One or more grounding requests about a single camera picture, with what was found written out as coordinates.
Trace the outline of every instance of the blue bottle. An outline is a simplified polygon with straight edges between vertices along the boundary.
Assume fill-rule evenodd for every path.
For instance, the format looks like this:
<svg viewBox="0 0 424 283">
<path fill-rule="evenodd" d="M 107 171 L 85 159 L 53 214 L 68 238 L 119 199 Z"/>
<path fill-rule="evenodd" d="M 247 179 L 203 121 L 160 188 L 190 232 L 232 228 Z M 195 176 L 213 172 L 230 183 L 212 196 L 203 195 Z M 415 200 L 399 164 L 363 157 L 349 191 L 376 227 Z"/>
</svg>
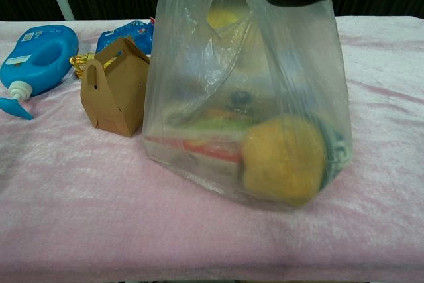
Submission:
<svg viewBox="0 0 424 283">
<path fill-rule="evenodd" d="M 19 101 L 57 86 L 71 68 L 70 57 L 77 52 L 78 38 L 68 27 L 47 25 L 26 31 L 0 68 L 1 83 L 11 96 L 0 98 L 0 109 L 32 119 Z"/>
</svg>

